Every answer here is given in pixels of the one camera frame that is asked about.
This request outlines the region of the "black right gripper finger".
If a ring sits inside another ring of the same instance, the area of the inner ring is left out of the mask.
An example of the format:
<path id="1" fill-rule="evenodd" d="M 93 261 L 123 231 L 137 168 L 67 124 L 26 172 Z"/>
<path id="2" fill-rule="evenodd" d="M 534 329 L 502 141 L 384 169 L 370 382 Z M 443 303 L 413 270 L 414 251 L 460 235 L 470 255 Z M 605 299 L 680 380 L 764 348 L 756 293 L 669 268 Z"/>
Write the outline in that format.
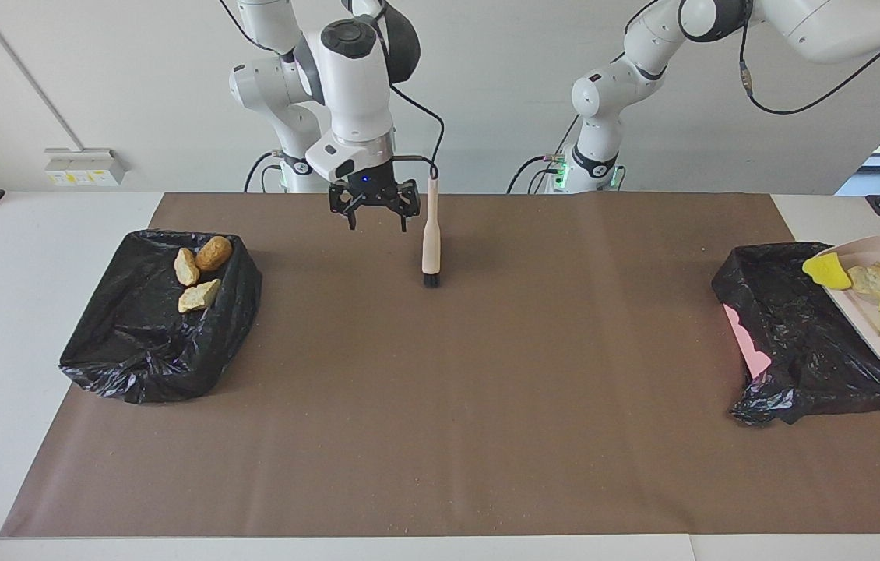
<path id="1" fill-rule="evenodd" d="M 388 209 L 400 217 L 402 233 L 407 231 L 407 221 L 420 214 L 420 199 L 415 180 L 397 182 L 388 189 Z"/>
<path id="2" fill-rule="evenodd" d="M 346 185 L 330 185 L 327 194 L 331 212 L 345 216 L 348 227 L 355 231 L 356 210 L 361 205 L 361 194 L 354 194 Z"/>

